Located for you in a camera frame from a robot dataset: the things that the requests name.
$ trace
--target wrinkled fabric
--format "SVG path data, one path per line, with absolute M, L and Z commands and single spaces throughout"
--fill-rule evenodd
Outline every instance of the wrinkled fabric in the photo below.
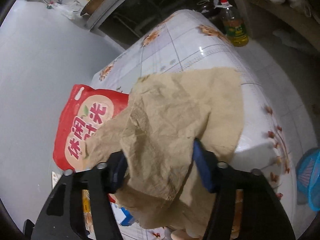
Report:
M 128 171 L 116 192 L 144 228 L 173 226 L 202 236 L 215 195 L 192 164 L 195 137 L 229 162 L 244 126 L 240 74 L 231 68 L 152 74 L 132 88 L 128 107 L 86 140 L 86 166 L 123 150 Z

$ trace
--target plastic bottle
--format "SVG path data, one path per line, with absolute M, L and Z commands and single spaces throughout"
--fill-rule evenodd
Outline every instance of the plastic bottle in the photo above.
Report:
M 249 37 L 239 11 L 230 5 L 227 0 L 221 0 L 221 5 L 217 7 L 222 8 L 221 16 L 227 38 L 236 47 L 246 45 L 249 42 Z

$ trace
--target red food bag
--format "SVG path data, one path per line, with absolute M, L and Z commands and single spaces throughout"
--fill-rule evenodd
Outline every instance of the red food bag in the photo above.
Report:
M 85 170 L 84 141 L 104 122 L 124 110 L 128 98 L 129 95 L 113 90 L 74 85 L 61 113 L 54 142 L 53 159 L 57 166 L 62 170 Z

